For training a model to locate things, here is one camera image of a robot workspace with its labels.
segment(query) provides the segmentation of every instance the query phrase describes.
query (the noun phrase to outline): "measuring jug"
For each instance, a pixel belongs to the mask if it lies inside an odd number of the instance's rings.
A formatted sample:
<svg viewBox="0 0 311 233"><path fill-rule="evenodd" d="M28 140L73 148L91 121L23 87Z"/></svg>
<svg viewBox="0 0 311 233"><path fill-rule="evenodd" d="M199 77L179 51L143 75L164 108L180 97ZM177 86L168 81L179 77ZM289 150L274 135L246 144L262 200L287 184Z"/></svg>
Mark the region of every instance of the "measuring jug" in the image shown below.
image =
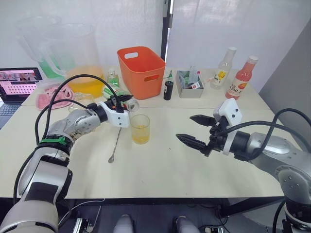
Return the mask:
<svg viewBox="0 0 311 233"><path fill-rule="evenodd" d="M61 19L53 16L36 16L25 18L16 22L17 40L28 56L38 62L43 72L48 78L63 77L51 70L44 60L40 51L40 45L44 42L42 30L50 25L59 24Z"/></svg>
<svg viewBox="0 0 311 233"><path fill-rule="evenodd" d="M100 66L94 28L88 24L58 24L43 32L47 42L41 51L52 70L66 79L78 74L91 74L104 79ZM102 95L103 83L81 77L68 83L74 92Z"/></svg>

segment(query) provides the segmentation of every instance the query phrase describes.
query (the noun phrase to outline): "laptop keyboard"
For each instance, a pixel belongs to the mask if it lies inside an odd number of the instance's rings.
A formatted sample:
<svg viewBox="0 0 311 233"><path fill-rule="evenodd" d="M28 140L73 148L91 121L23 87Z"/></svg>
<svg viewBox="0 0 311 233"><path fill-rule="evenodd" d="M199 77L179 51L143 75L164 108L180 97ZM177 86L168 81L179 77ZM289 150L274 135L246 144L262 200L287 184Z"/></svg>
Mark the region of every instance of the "laptop keyboard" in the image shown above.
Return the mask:
<svg viewBox="0 0 311 233"><path fill-rule="evenodd" d="M0 108L0 116L12 116L19 107L18 104L4 104Z"/></svg>

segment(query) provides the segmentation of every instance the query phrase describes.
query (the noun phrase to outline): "orange plastic basket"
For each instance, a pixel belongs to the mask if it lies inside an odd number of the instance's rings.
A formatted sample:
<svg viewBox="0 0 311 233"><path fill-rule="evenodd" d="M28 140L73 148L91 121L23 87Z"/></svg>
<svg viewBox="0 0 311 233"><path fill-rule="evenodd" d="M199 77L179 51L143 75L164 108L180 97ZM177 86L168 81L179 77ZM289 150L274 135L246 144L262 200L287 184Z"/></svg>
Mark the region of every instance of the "orange plastic basket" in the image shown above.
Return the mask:
<svg viewBox="0 0 311 233"><path fill-rule="evenodd" d="M136 99L160 94L165 62L155 52L137 46L121 49L117 54L123 81Z"/></svg>

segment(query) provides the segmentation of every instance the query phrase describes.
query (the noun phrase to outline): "gray box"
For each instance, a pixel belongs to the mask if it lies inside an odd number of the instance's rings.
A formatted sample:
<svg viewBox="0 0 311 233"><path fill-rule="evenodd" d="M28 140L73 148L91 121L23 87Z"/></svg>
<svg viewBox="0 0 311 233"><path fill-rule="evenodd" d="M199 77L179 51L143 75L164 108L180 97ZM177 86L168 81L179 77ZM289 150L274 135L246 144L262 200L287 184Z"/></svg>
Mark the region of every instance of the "gray box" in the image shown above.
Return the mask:
<svg viewBox="0 0 311 233"><path fill-rule="evenodd" d="M189 77L189 71L178 70L176 74L176 86L177 86L179 97L180 98L200 98L204 90L203 85L202 87L198 89L184 89L179 76L181 76L183 80L185 75Z"/></svg>

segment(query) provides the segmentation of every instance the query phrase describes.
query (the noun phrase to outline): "pink bottle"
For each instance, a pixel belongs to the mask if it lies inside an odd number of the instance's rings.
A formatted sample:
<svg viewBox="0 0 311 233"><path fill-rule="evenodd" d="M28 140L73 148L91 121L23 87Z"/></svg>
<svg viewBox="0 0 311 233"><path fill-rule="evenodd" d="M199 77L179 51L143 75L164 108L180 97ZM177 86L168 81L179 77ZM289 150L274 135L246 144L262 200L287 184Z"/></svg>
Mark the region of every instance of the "pink bottle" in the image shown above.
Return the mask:
<svg viewBox="0 0 311 233"><path fill-rule="evenodd" d="M241 92L245 89L248 81L252 77L252 70L254 69L258 57L249 56L244 67L237 73L235 79L233 80L229 90L225 96L229 98L238 99L241 95Z"/></svg>

